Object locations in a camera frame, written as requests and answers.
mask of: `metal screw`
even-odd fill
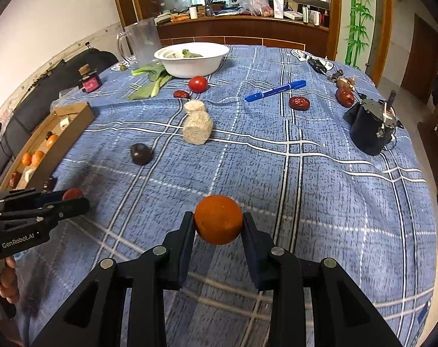
[[[167,249],[163,247],[162,245],[158,245],[157,247],[153,248],[153,254],[156,256],[161,256],[167,252]]]
[[[274,256],[282,256],[284,254],[284,249],[280,247],[273,247],[270,249],[270,253],[272,253]]]
[[[327,258],[324,260],[324,265],[332,269],[333,267],[336,267],[336,261],[332,258]]]
[[[102,269],[109,269],[113,266],[113,260],[111,258],[105,258],[100,262],[100,267]]]

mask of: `human hand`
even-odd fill
[[[14,257],[5,258],[5,267],[1,272],[0,296],[6,298],[10,304],[19,301],[18,280],[15,272]]]

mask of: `cardboard box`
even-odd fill
[[[70,124],[63,130],[60,127],[60,121],[66,118],[69,119]],[[93,119],[95,119],[95,116],[87,102],[55,108],[32,133],[28,142],[26,142],[23,149],[19,152],[2,181],[0,191],[11,190],[9,181],[15,171],[21,174],[21,179],[15,189],[36,188],[37,190],[41,190],[46,179],[53,174],[66,153],[72,148]],[[47,148],[46,146],[47,141],[45,140],[45,135],[48,131],[58,135],[58,139],[51,148]],[[29,183],[26,183],[25,172],[34,168],[34,166],[24,166],[21,160],[25,153],[33,155],[37,150],[41,150],[45,154],[31,176]]]

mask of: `glass pitcher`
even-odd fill
[[[139,67],[155,61],[155,52],[161,49],[161,42],[156,29],[154,18],[144,19],[125,28],[116,37],[118,42],[118,52],[121,57],[130,64],[130,59],[124,54],[121,40],[127,37],[130,47],[135,54],[135,59]]]

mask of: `cork stopper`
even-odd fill
[[[83,67],[80,67],[79,68],[79,74],[80,75],[84,75],[84,74],[86,74],[86,73],[89,73],[89,71],[90,71],[90,66],[89,66],[89,64],[86,64],[86,65],[84,65]]]

